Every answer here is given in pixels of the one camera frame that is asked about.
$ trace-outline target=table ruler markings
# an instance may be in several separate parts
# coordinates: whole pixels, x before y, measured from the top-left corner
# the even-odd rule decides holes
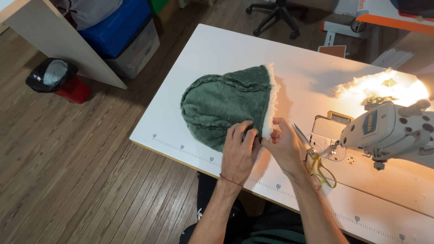
[[[182,153],[185,153],[185,154],[187,154],[187,155],[189,155],[189,156],[191,156],[191,157],[195,157],[195,158],[197,158],[197,159],[200,159],[200,160],[204,161],[205,163],[208,163],[208,164],[213,165],[213,166],[215,166],[215,167],[219,167],[219,168],[221,168],[221,164],[218,164],[218,163],[214,162],[214,158],[213,158],[213,157],[210,157],[210,159],[205,159],[205,158],[200,157],[200,156],[198,156],[198,155],[196,155],[196,154],[194,154],[194,153],[191,153],[191,152],[189,152],[189,151],[187,151],[187,150],[184,150],[184,146],[183,146],[183,145],[181,145],[180,147],[176,147],[176,146],[173,146],[173,145],[171,145],[171,144],[169,144],[169,143],[167,143],[167,142],[164,142],[164,141],[162,141],[162,140],[156,139],[156,137],[157,137],[157,135],[154,134],[154,135],[152,136],[152,140],[153,140],[153,141],[156,141],[156,142],[159,142],[159,143],[161,143],[161,144],[163,144],[163,145],[165,145],[165,146],[168,146],[168,147],[170,147],[170,148],[172,148],[172,149],[178,150],[178,151],[180,151],[180,152],[182,152]],[[252,177],[249,177],[248,180],[253,181],[254,183],[257,183],[257,184],[259,184],[259,185],[261,185],[261,186],[264,186],[264,187],[267,187],[267,188],[269,188],[269,189],[272,189],[272,190],[274,190],[274,191],[276,191],[276,192],[278,192],[278,193],[280,193],[280,194],[286,195],[286,196],[291,197],[291,198],[293,198],[293,199],[297,199],[294,195],[292,195],[292,194],[290,194],[290,193],[288,193],[288,192],[286,192],[286,191],[281,190],[281,189],[280,189],[281,185],[279,185],[279,184],[277,184],[276,187],[273,187],[273,186],[271,186],[271,185],[269,185],[269,184],[267,184],[267,183],[264,183],[264,182],[258,181],[258,180],[254,179],[254,178],[252,178]],[[374,229],[374,228],[372,228],[372,227],[370,227],[370,226],[367,226],[367,225],[365,225],[365,224],[360,223],[360,217],[358,217],[358,216],[355,216],[355,220],[354,220],[354,219],[349,218],[349,217],[347,217],[347,216],[340,215],[339,213],[336,213],[336,212],[334,212],[334,211],[330,211],[330,213],[331,213],[332,215],[334,215],[334,216],[340,218],[340,219],[343,219],[343,220],[345,220],[345,221],[351,222],[351,223],[353,223],[353,224],[355,223],[356,225],[358,225],[358,226],[360,226],[360,227],[363,227],[363,228],[365,228],[365,229],[367,229],[367,230],[369,230],[369,231],[372,231],[372,232],[374,232],[374,233],[381,234],[382,236],[387,237],[387,238],[389,238],[389,239],[391,239],[391,240],[394,240],[394,241],[396,241],[396,242],[399,242],[399,243],[402,243],[402,244],[410,244],[410,243],[404,241],[404,240],[405,240],[405,236],[402,235],[402,234],[399,234],[399,237],[395,237],[395,236],[389,235],[389,234],[387,234],[387,233],[385,233],[385,232],[379,231],[379,230]]]

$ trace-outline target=office chair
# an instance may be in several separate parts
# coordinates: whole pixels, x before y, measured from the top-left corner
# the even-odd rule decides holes
[[[272,12],[265,18],[261,24],[259,24],[258,28],[256,28],[253,31],[254,36],[259,36],[261,29],[268,23],[270,20],[274,17],[276,17],[276,21],[280,20],[280,18],[283,18],[283,20],[291,27],[293,32],[289,36],[290,39],[295,40],[297,37],[300,36],[300,31],[293,20],[292,16],[289,14],[288,10],[297,10],[302,11],[302,15],[300,16],[300,19],[306,18],[307,12],[309,8],[297,6],[293,4],[286,4],[286,0],[276,0],[275,3],[252,3],[250,7],[246,9],[246,13],[251,14],[253,8],[260,8],[260,9],[267,9],[272,10]]]

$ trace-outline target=sherpa lining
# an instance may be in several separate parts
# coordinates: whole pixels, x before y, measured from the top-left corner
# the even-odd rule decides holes
[[[271,139],[271,133],[273,132],[273,117],[276,112],[276,105],[278,104],[277,101],[277,92],[280,89],[280,85],[277,84],[276,80],[274,79],[274,63],[265,64],[265,68],[268,71],[268,75],[270,76],[270,100],[268,101],[268,109],[265,113],[264,117],[264,123],[262,126],[262,137],[264,137],[267,140]]]

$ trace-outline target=forearm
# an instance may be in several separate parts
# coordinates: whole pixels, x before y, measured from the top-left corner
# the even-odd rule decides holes
[[[189,244],[221,244],[224,241],[227,220],[241,187],[219,179],[201,220],[198,222]]]
[[[297,197],[307,243],[348,244],[306,169],[299,165],[299,169],[286,175]]]

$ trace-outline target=red string bracelet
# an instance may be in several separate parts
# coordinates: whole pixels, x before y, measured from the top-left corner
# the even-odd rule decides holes
[[[238,183],[236,183],[236,182],[233,182],[233,181],[231,181],[231,180],[226,179],[226,178],[225,178],[221,173],[220,173],[220,177],[223,178],[223,179],[225,179],[225,180],[227,180],[227,181],[229,181],[229,182],[232,182],[232,183],[234,183],[234,184],[236,184],[236,185],[239,185],[240,187],[244,187],[244,186],[241,185],[241,184],[238,184]]]

